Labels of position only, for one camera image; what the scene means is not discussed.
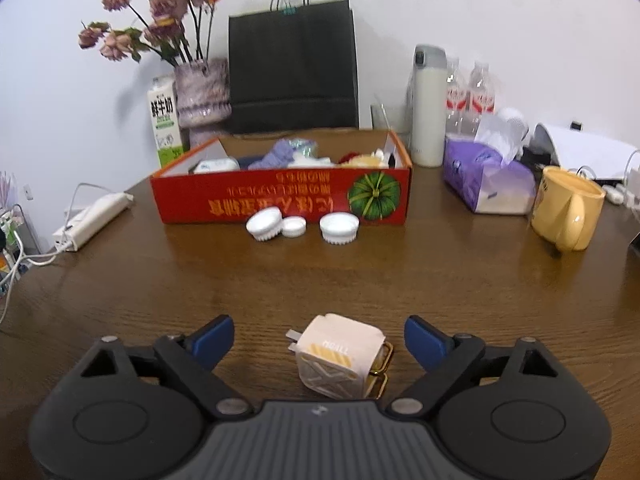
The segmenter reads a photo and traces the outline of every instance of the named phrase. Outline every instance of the blue gripper pad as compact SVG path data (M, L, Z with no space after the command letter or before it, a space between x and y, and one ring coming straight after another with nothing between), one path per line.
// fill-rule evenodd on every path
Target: blue gripper pad
M454 341L420 316L409 316L404 323L404 346L425 371L431 372L453 350Z
M184 341L189 352L205 370L213 370L234 345L234 320L218 316Z

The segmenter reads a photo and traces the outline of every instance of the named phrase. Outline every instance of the flower bouquet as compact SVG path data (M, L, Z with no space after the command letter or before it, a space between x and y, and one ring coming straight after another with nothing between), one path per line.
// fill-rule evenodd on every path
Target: flower bouquet
M218 0L148 0L151 19L146 21L131 5L131 0L102 0L106 10L129 9L142 22L143 30L135 27L113 28L108 22L91 22L78 35L80 48L93 48L103 40L100 53L112 61L131 57L140 62L142 52L155 52L170 63L178 66L179 61L191 63L207 60L211 40L213 13ZM196 31L196 45L193 53L184 35L182 20L190 13ZM202 15L209 16L206 54L203 53L200 34Z

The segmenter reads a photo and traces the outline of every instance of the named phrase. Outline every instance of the brown tabletop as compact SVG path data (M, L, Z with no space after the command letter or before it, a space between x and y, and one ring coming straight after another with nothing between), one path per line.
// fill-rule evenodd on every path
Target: brown tabletop
M317 398L296 373L285 332L336 312L396 345L385 399L422 374L402 343L419 314L491 344L538 336L605 410L613 439L598 480L640 478L640 230L605 204L583 253L559 258L520 217L471 214L417 169L405 226L368 226L331 246L317 225L255 242L241 224L161 223L148 182L136 204L78 254L33 269L0 332L0 478L39 478L26 445L31 415L94 338L148 344L231 314L236 343L216 373L255 404Z

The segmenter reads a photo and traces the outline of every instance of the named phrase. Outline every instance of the ribbed gray surface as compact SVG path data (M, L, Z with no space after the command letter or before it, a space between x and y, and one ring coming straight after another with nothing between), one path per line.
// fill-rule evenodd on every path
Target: ribbed gray surface
M200 452L166 480L471 478L420 424L386 418L372 402L272 401L250 420L215 427Z

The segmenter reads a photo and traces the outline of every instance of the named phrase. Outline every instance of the bottle label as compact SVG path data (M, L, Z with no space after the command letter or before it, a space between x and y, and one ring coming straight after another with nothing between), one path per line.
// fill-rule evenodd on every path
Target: bottle label
M495 108L495 96L485 92L471 92L470 108L479 114L492 114Z
M466 108L466 90L456 85L447 89L447 108L449 110L464 110Z

